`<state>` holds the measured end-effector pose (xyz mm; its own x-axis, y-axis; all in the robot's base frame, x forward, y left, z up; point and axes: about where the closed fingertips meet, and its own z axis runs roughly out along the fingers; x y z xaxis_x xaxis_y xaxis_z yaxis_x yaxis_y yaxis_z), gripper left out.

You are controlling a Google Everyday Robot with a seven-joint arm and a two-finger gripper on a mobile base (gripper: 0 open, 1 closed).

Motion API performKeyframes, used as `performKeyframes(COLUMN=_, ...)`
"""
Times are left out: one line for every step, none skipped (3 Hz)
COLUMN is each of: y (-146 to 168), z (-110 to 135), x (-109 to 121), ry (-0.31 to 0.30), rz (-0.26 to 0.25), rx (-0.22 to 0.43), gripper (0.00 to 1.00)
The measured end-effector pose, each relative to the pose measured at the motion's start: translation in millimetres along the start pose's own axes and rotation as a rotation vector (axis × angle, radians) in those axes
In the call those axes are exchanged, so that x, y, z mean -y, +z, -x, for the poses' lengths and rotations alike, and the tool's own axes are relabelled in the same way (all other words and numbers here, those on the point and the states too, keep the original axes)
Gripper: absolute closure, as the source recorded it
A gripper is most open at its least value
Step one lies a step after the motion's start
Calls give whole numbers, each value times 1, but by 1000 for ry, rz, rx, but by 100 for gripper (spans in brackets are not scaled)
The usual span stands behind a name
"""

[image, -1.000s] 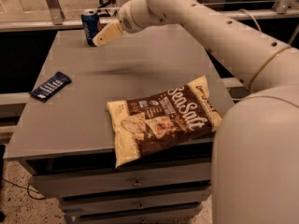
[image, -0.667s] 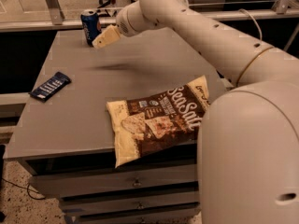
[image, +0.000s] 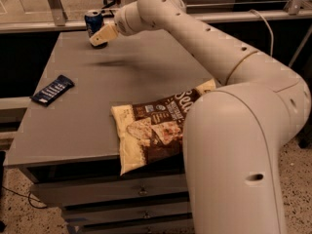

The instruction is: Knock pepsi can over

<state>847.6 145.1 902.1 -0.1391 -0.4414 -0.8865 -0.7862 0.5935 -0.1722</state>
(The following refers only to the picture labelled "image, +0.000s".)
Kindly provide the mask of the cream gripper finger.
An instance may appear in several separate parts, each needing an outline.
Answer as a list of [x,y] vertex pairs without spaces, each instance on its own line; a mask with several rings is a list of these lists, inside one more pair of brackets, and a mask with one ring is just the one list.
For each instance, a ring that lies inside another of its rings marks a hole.
[[99,31],[97,31],[91,38],[90,43],[93,46],[99,46],[114,40],[118,36],[118,30],[115,24],[106,24]]

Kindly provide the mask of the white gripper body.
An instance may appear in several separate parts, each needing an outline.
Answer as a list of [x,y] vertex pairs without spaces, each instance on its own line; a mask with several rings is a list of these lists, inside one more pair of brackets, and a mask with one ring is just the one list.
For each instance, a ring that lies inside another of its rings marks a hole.
[[143,30],[143,23],[141,21],[137,2],[133,2],[123,6],[114,17],[115,25],[118,31],[125,35],[135,35]]

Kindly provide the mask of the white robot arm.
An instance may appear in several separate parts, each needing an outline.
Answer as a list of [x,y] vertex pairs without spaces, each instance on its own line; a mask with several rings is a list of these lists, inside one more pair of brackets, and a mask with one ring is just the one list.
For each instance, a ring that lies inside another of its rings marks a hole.
[[289,67],[186,14],[181,0],[136,0],[91,38],[164,29],[219,82],[186,116],[183,156],[196,234],[287,234],[279,151],[311,95]]

